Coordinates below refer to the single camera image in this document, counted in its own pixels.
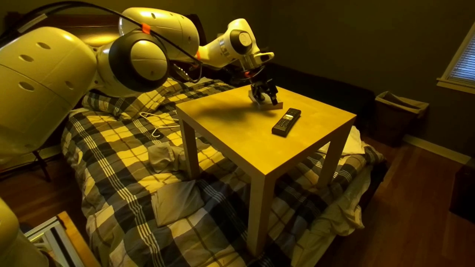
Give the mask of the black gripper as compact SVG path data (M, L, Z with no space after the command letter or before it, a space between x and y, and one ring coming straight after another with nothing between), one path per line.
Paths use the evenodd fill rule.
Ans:
M250 98L257 104L278 104L278 87L272 80L259 80L251 83Z

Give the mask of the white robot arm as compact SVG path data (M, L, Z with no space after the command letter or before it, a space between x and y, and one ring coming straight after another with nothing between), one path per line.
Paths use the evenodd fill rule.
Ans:
M256 75L275 58L263 50L248 21L238 18L225 34L204 44L184 15L128 7L119 13L119 35L98 47L42 22L70 9L70 1L38 7L2 34L0 154L41 148L89 90L136 96L162 86L170 75L195 81L205 67L239 64Z

